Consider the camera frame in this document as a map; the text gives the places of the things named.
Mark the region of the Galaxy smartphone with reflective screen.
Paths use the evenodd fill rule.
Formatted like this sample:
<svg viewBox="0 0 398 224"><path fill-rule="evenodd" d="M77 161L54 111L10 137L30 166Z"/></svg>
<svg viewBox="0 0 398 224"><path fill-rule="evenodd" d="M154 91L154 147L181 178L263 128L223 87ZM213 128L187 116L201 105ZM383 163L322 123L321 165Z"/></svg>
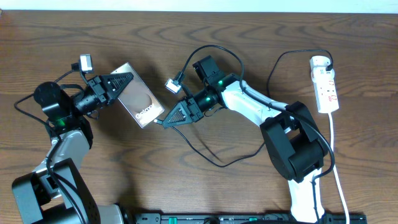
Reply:
<svg viewBox="0 0 398 224"><path fill-rule="evenodd" d="M132 73L133 79L118 96L118 99L138 125L145 128L165 109L128 62L115 69L111 74L128 72Z"/></svg>

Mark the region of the white power strip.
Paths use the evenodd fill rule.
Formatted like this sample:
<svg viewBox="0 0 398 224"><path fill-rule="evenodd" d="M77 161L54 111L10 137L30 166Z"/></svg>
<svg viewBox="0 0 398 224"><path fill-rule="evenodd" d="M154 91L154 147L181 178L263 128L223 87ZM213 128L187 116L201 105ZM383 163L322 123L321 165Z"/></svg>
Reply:
<svg viewBox="0 0 398 224"><path fill-rule="evenodd" d="M319 113L332 113L339 109L338 94L335 86L335 71L317 66L312 69L311 78L315 90L315 99Z"/></svg>

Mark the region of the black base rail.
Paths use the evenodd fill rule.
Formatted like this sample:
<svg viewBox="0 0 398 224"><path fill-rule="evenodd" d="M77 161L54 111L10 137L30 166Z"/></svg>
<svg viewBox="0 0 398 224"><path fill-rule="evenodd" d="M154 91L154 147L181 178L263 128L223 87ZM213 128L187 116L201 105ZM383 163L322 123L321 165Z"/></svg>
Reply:
<svg viewBox="0 0 398 224"><path fill-rule="evenodd" d="M156 213L147 212L133 215L138 224L237 224L237 223L323 223L344 224L346 216L338 213L305 212L303 210L266 213Z"/></svg>

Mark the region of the white USB charger plug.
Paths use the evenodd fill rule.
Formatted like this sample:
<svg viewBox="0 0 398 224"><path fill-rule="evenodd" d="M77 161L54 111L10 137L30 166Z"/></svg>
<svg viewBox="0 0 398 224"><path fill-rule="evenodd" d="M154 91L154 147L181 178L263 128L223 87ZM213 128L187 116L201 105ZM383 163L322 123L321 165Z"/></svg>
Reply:
<svg viewBox="0 0 398 224"><path fill-rule="evenodd" d="M315 67L327 67L330 64L331 64L331 61L326 56L316 55L310 59L311 70L313 70Z"/></svg>

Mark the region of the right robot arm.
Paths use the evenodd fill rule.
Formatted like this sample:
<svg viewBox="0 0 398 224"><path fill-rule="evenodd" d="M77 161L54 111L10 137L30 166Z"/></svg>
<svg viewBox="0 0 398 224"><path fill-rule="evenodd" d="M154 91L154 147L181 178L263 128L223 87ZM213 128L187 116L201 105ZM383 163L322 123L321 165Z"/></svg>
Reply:
<svg viewBox="0 0 398 224"><path fill-rule="evenodd" d="M193 67L204 84L196 93L187 93L166 118L164 128L196 123L215 105L235 111L259 126L270 160L288 181L293 219L321 223L325 210L320 201L319 179L324 158L331 147L317 128L308 108L272 100L251 88L236 74L225 75L212 56Z"/></svg>

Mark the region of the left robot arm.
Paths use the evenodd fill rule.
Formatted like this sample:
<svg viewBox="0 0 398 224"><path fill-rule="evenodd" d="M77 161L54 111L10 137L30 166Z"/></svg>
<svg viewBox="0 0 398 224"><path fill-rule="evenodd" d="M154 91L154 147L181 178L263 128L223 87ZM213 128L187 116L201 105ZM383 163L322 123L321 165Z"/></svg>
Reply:
<svg viewBox="0 0 398 224"><path fill-rule="evenodd" d="M133 80L131 72L95 76L77 84L40 84L31 95L47 115L52 147L30 173L16 178L12 193L23 223L134 223L119 204L98 205L79 168L93 144L92 113L109 106Z"/></svg>

